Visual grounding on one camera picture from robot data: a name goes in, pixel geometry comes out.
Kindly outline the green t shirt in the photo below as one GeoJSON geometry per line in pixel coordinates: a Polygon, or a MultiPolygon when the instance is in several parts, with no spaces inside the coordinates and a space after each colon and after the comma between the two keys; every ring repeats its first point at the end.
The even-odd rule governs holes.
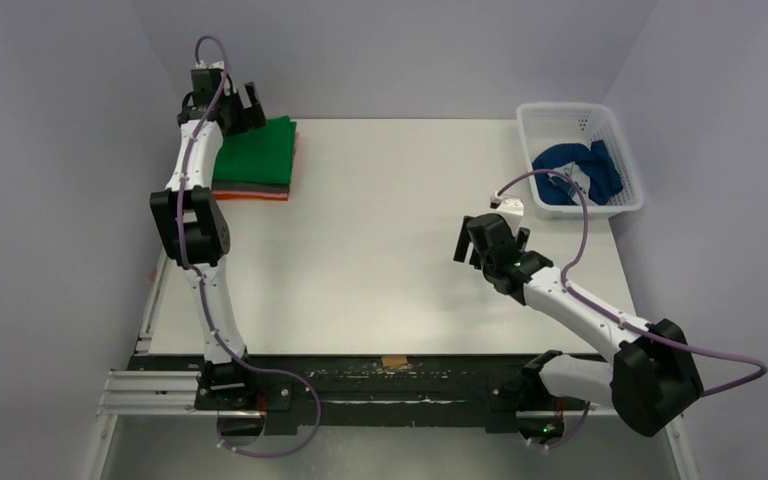
{"type": "Polygon", "coordinates": [[[296,150],[297,122],[288,116],[224,139],[213,173],[220,183],[289,185],[296,150]]]}

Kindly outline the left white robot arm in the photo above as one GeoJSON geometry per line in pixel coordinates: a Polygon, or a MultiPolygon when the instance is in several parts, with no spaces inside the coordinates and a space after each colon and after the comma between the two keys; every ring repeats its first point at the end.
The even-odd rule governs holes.
{"type": "Polygon", "coordinates": [[[197,63],[191,80],[177,117],[176,164],[165,188],[151,194],[149,206],[164,250],[183,270],[196,301],[204,342],[199,391],[244,409],[257,399],[258,382],[246,362],[247,345],[231,305],[230,229],[212,181],[226,135],[249,127],[248,110],[223,63],[197,63]]]}

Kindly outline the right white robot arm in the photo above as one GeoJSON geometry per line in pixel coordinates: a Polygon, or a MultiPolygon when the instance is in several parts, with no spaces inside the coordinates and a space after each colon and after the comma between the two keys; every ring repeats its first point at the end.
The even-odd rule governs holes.
{"type": "Polygon", "coordinates": [[[704,387],[683,330],[663,319],[628,316],[562,280],[551,260],[525,248],[498,213],[464,218],[453,259],[482,272],[494,289],[547,315],[595,349],[598,360],[548,350],[523,369],[519,398],[544,407],[575,398],[613,409],[634,432],[652,437],[701,399],[704,387]]]}

